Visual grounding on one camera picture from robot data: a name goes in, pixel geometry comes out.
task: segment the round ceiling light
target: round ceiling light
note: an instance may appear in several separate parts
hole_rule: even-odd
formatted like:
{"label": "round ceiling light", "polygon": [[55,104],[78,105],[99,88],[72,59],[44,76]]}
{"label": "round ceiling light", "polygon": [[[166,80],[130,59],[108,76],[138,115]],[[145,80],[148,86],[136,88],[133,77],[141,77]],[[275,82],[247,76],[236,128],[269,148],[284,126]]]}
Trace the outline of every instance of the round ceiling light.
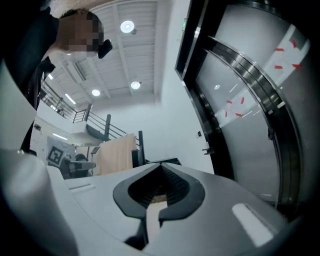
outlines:
{"label": "round ceiling light", "polygon": [[139,87],[140,87],[140,83],[139,82],[135,81],[135,82],[131,83],[131,88],[132,89],[137,90],[137,89],[139,89]]}
{"label": "round ceiling light", "polygon": [[126,20],[122,22],[122,24],[120,25],[120,29],[123,33],[130,33],[135,29],[135,24],[131,20]]}
{"label": "round ceiling light", "polygon": [[100,91],[97,89],[92,90],[92,95],[93,96],[99,96],[100,95]]}

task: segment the person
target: person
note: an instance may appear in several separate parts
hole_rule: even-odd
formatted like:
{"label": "person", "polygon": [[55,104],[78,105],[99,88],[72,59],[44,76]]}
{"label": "person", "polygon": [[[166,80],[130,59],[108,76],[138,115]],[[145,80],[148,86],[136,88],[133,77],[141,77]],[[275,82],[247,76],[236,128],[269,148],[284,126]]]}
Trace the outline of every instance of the person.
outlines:
{"label": "person", "polygon": [[[13,41],[16,45],[8,47],[3,56],[13,80],[34,109],[39,105],[42,78],[55,68],[49,54],[98,53],[104,43],[103,31],[99,18],[86,9],[71,9],[60,18],[53,17],[49,7],[38,12],[19,44]],[[30,151],[32,129],[33,124],[21,146],[25,152]]]}

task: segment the ceiling beam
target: ceiling beam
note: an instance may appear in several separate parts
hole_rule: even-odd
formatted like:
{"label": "ceiling beam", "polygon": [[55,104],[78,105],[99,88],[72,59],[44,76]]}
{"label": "ceiling beam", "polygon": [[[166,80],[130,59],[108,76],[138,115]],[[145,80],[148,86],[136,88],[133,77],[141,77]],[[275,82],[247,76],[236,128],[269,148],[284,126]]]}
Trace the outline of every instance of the ceiling beam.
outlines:
{"label": "ceiling beam", "polygon": [[97,80],[98,84],[100,85],[100,89],[102,89],[105,93],[105,95],[108,97],[108,99],[111,98],[111,94],[108,91],[105,82],[103,81],[103,79],[101,78],[101,75],[98,72],[97,66],[94,63],[93,58],[86,58],[86,60],[88,61],[88,64],[90,66],[90,68],[92,69],[92,72],[94,74],[95,79]]}
{"label": "ceiling beam", "polygon": [[128,65],[127,65],[127,61],[126,61],[126,57],[125,57],[124,45],[122,43],[122,38],[121,38],[121,34],[120,34],[121,30],[120,30],[118,6],[117,5],[112,6],[112,10],[113,10],[113,20],[114,20],[116,39],[118,41],[119,52],[120,52],[120,56],[121,56],[121,62],[122,62],[122,66],[124,69],[125,78],[126,78],[127,85],[129,87],[131,95],[134,95],[133,89],[131,88],[131,85],[130,85],[131,81],[130,81],[130,77],[129,77]]}
{"label": "ceiling beam", "polygon": [[75,85],[76,89],[83,95],[83,97],[86,98],[86,100],[92,104],[92,99],[90,98],[90,95],[86,92],[85,89],[83,89],[81,87],[80,84],[78,84],[77,82],[75,82],[72,74],[70,73],[70,70],[68,69],[67,64],[61,60],[61,58],[59,57],[59,54],[52,54],[50,56],[50,59],[52,60],[53,64],[57,67],[57,68],[62,68],[63,71],[65,72],[65,74],[69,77],[69,79],[72,81],[72,83]]}

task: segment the red tape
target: red tape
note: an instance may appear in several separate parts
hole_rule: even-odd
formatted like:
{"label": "red tape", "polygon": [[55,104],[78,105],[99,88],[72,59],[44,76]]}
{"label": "red tape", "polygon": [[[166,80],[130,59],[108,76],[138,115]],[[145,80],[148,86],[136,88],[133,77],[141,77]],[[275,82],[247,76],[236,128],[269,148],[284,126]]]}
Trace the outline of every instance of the red tape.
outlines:
{"label": "red tape", "polygon": [[296,48],[297,47],[297,43],[295,40],[292,40],[292,44],[293,44],[293,48]]}
{"label": "red tape", "polygon": [[302,65],[299,65],[299,64],[292,64],[292,66],[296,69],[301,69],[302,68]]}

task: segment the red sticker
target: red sticker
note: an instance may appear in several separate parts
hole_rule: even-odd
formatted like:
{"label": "red sticker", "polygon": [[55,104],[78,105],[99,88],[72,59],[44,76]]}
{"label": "red sticker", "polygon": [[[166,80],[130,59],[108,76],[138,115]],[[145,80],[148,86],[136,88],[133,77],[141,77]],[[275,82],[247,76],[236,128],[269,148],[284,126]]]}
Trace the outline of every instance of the red sticker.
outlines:
{"label": "red sticker", "polygon": [[296,69],[301,69],[301,68],[302,68],[302,66],[299,65],[299,64],[292,64],[292,66],[293,66],[294,68],[296,68]]}
{"label": "red sticker", "polygon": [[292,40],[292,44],[293,44],[293,48],[296,48],[297,47],[297,43],[295,40]]}

